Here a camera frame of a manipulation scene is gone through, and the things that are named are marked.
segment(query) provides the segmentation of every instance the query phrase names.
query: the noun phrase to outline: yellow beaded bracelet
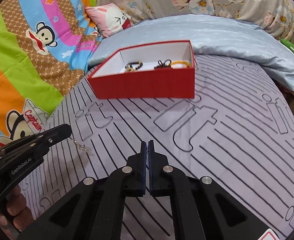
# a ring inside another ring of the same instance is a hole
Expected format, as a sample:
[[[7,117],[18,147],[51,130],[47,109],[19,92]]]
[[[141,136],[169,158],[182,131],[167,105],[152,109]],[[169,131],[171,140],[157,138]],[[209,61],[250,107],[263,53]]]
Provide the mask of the yellow beaded bracelet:
[[[188,61],[183,61],[183,60],[177,60],[177,61],[173,61],[171,62],[171,66],[175,65],[175,64],[185,64],[187,68],[191,68],[191,65],[189,64]]]

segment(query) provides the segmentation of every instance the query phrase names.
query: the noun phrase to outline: light purple sheet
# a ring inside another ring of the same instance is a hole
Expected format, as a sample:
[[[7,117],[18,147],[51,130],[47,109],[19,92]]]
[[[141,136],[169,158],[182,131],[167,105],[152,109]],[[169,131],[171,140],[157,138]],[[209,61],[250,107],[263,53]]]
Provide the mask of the light purple sheet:
[[[38,217],[86,176],[126,164],[141,140],[187,175],[211,176],[284,239],[294,228],[294,117],[260,65],[196,55],[194,99],[98,100],[84,78],[50,117],[70,123],[71,140],[52,147],[22,183]],[[174,239],[169,198],[127,198],[122,240]]]

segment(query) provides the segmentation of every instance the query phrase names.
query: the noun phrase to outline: hand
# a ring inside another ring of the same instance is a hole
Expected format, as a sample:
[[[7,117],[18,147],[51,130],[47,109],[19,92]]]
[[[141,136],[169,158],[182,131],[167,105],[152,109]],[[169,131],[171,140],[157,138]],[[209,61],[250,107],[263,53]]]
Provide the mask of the hand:
[[[20,193],[21,189],[16,186],[13,190],[13,196],[8,200],[7,211],[10,215],[14,216],[13,224],[19,230],[23,231],[28,225],[30,225],[34,219],[31,214],[31,210],[26,206],[26,199],[23,194]],[[11,230],[7,227],[8,221],[6,217],[0,212],[0,226],[4,233],[10,238],[15,239]]]

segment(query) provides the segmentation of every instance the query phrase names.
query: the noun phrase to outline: jewelry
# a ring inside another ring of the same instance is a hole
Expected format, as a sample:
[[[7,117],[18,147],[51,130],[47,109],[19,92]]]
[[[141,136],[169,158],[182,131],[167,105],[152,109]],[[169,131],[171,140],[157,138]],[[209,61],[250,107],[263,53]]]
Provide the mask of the jewelry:
[[[129,72],[133,72],[134,71],[134,68],[133,68],[133,66],[131,65],[131,64],[127,64],[126,66],[125,66],[125,73],[129,73]]]
[[[76,147],[77,147],[79,150],[90,153],[90,149],[86,148],[85,145],[78,143],[78,142],[77,142],[74,138],[72,138],[72,137],[69,137],[69,139],[72,140],[72,141],[74,142],[74,144],[76,145]]]
[[[135,70],[140,69],[143,66],[143,63],[141,61],[136,61],[136,62],[130,62],[128,65],[139,65],[138,67],[135,68]]]
[[[162,62],[161,60],[158,60],[158,65],[154,67],[154,69],[157,68],[171,68],[171,60],[170,59],[166,59],[164,62]]]
[[[142,66],[143,66],[143,63],[141,61],[130,62],[125,66],[125,73],[134,72],[140,69]]]
[[[185,64],[187,68],[191,68],[191,65],[189,64],[188,61],[176,60],[171,62],[171,65],[175,65],[175,64]]]

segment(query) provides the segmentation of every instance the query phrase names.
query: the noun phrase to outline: cartoon pillow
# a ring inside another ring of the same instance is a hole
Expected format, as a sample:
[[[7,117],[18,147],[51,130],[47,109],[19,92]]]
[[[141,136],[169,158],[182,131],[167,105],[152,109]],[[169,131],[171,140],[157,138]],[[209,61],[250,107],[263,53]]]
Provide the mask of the cartoon pillow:
[[[105,38],[131,27],[127,16],[114,3],[86,7],[85,10]]]

